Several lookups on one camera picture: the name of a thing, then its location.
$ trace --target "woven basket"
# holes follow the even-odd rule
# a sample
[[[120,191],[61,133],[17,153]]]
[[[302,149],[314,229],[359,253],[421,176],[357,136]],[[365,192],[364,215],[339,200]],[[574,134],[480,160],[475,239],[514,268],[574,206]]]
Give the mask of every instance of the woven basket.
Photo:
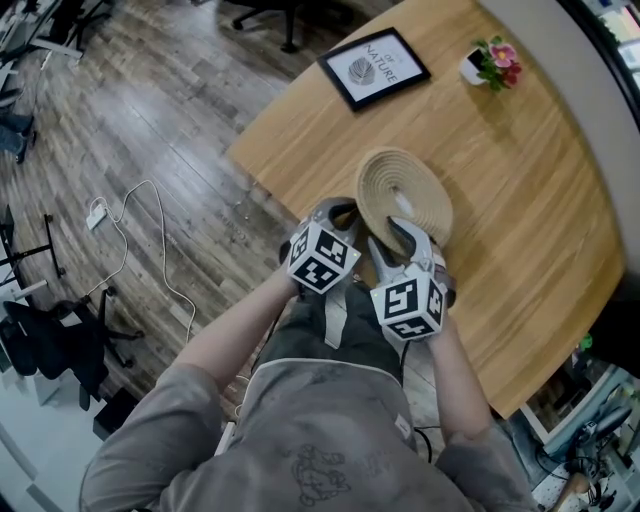
[[[433,172],[411,153],[381,147],[367,153],[356,174],[356,202],[365,223],[387,247],[404,254],[389,229],[388,216],[407,219],[444,247],[453,227],[453,208]]]

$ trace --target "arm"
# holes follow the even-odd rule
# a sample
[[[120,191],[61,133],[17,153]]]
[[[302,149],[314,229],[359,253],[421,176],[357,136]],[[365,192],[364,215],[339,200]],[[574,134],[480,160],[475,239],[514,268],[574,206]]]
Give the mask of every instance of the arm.
[[[296,293],[294,281],[281,267],[197,334],[173,364],[186,363],[203,369],[222,391],[234,379],[278,313]]]
[[[442,333],[429,341],[445,442],[455,433],[473,439],[491,426],[491,412],[467,353],[448,314]]]
[[[213,457],[223,419],[219,391],[296,292],[280,269],[189,342],[100,448],[82,484],[80,510],[156,508],[170,485],[183,485]]]
[[[430,342],[446,447],[436,465],[487,512],[535,511],[527,476],[489,404],[448,315]]]

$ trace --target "potted flower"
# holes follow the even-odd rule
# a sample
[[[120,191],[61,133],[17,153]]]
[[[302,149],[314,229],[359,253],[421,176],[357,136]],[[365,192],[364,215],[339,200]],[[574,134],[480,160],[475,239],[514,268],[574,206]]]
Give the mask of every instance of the potted flower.
[[[505,43],[500,36],[487,42],[475,41],[477,48],[460,64],[460,73],[472,85],[488,83],[492,91],[511,89],[518,83],[522,67],[513,46]]]

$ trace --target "small white pot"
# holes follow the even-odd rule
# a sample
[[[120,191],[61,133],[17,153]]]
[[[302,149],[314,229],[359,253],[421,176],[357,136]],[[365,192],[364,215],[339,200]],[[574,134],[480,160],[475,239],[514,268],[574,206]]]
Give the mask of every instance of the small white pot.
[[[480,50],[476,48],[475,50],[470,52],[469,55],[467,55],[464,59],[462,59],[462,62],[460,63],[460,74],[471,85],[482,85],[487,82],[484,78],[478,77],[478,73],[482,70],[478,68],[471,60],[469,60],[469,57],[471,55],[479,51]]]

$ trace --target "green leaves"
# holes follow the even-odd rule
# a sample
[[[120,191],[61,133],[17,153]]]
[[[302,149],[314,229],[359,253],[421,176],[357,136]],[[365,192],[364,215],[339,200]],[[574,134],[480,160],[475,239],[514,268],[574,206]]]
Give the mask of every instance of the green leaves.
[[[496,92],[502,89],[511,89],[504,79],[504,70],[496,66],[489,50],[490,45],[499,45],[502,43],[503,39],[500,36],[494,36],[489,42],[484,39],[478,39],[473,42],[474,46],[478,47],[482,52],[482,69],[478,71],[478,78],[486,80],[489,88]]]
[[[482,48],[483,50],[489,50],[489,44],[484,39],[477,39],[473,41],[471,44],[477,46],[478,48]]]

